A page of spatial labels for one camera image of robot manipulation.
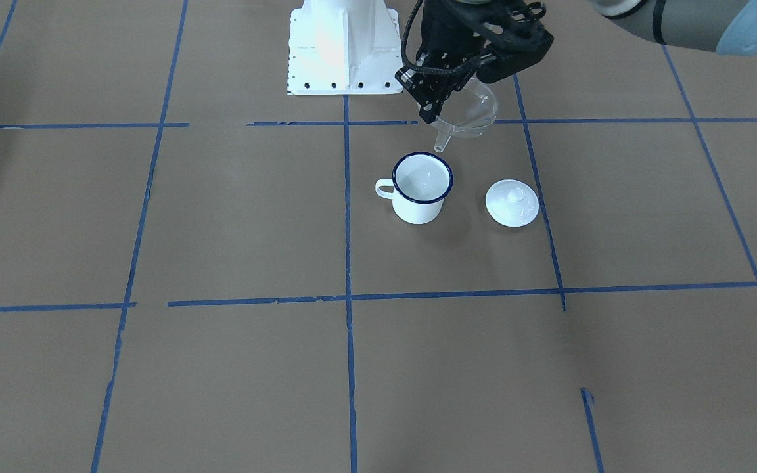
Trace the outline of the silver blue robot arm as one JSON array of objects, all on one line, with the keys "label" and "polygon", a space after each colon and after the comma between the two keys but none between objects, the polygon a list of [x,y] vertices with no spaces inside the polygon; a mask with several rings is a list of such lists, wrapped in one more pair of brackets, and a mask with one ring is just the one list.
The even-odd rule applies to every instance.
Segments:
[{"label": "silver blue robot arm", "polygon": [[[629,34],[659,45],[757,55],[757,1],[593,1],[592,8]],[[419,1],[403,29],[406,52],[415,18],[421,44],[402,56],[396,80],[431,124],[451,94],[471,79],[492,84],[537,65],[555,38],[543,25],[543,1]]]}]

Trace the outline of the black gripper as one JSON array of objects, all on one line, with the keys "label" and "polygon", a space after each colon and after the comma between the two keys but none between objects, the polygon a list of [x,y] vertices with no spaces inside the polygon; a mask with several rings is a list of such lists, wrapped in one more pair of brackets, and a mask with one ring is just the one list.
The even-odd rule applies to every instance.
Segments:
[{"label": "black gripper", "polygon": [[[396,79],[419,105],[419,116],[430,125],[438,119],[451,93],[463,89],[492,56],[482,56],[484,38],[465,24],[468,4],[487,1],[418,1],[409,15],[401,39],[403,66]],[[414,60],[407,57],[407,43],[417,15],[421,44]]]}]

